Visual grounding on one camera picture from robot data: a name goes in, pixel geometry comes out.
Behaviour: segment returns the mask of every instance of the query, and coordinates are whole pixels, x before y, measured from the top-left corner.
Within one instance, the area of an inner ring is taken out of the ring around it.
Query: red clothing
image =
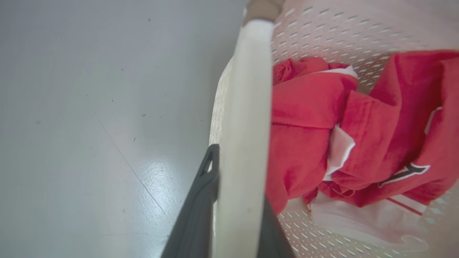
[[[359,207],[400,194],[428,205],[458,178],[458,52],[394,54],[369,95],[351,75],[319,72],[345,67],[313,57],[274,67],[266,194],[276,213],[288,199],[309,203],[317,187]],[[322,181],[339,123],[355,146]],[[407,209],[421,213],[415,206]]]
[[[428,205],[456,182],[459,52],[395,54],[370,95],[351,92],[341,128],[355,141],[329,197],[366,206],[392,196]]]
[[[274,67],[266,194],[276,213],[324,177],[330,129],[341,120],[357,78],[318,72],[347,66],[309,57]]]

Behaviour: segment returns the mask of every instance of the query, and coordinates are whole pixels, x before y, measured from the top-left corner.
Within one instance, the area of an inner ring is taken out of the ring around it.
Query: floor
[[[160,257],[245,2],[0,2],[0,257]]]

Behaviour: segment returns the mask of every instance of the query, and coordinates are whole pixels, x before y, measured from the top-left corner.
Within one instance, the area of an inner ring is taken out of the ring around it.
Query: white fabric
[[[404,196],[394,198],[407,201]],[[391,201],[383,200],[359,208],[319,191],[310,207],[316,226],[330,232],[397,251],[428,249],[416,225],[421,217]]]
[[[331,69],[331,70],[325,70],[325,71],[319,71],[316,73],[342,73],[342,74],[347,74],[352,77],[358,78],[357,73],[354,71],[354,68],[352,65],[346,67],[346,68],[336,68],[336,69]]]
[[[331,174],[342,168],[354,146],[354,139],[341,129],[339,125],[335,125],[330,134],[327,170],[323,181],[331,181]]]

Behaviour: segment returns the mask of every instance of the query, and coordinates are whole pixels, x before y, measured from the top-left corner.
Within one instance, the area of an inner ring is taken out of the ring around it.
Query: floor seam
[[[97,122],[99,122],[99,124],[101,125],[102,129],[105,131],[105,133],[107,134],[108,138],[110,139],[110,141],[112,141],[113,145],[116,147],[116,149],[118,150],[119,154],[123,157],[124,161],[126,162],[126,164],[129,166],[129,168],[131,169],[132,173],[135,175],[135,177],[137,178],[137,180],[140,182],[140,184],[142,184],[143,188],[145,189],[145,191],[150,195],[150,197],[155,201],[155,203],[158,205],[158,207],[161,209],[161,211],[164,213],[164,215],[167,216],[166,212],[162,209],[161,205],[159,205],[159,203],[156,201],[156,199],[153,197],[153,195],[150,193],[150,191],[148,190],[148,188],[146,187],[146,185],[142,182],[142,180],[140,180],[139,176],[137,175],[137,173],[134,171],[134,169],[131,167],[131,164],[129,164],[128,160],[126,160],[126,158],[124,157],[124,155],[121,153],[120,149],[118,148],[118,146],[116,145],[115,141],[112,139],[112,137],[110,136],[110,134],[107,132],[107,130],[105,129],[105,126],[102,124],[101,120],[99,119],[99,117],[97,116],[96,113],[94,113],[94,116],[95,118],[97,119]]]

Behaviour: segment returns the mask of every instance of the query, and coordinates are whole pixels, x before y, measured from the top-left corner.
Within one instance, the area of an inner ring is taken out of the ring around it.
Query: folded cloth
[[[459,177],[458,103],[459,52],[392,55],[370,95],[347,98],[340,127],[355,146],[319,193],[304,195],[313,222],[394,250],[427,249],[416,223]]]
[[[327,169],[330,130],[357,87],[352,67],[322,58],[274,66],[266,195],[276,213],[316,189]]]
[[[341,129],[355,141],[319,189],[362,207],[404,194],[419,203],[459,176],[459,52],[394,54],[370,95],[351,92]]]

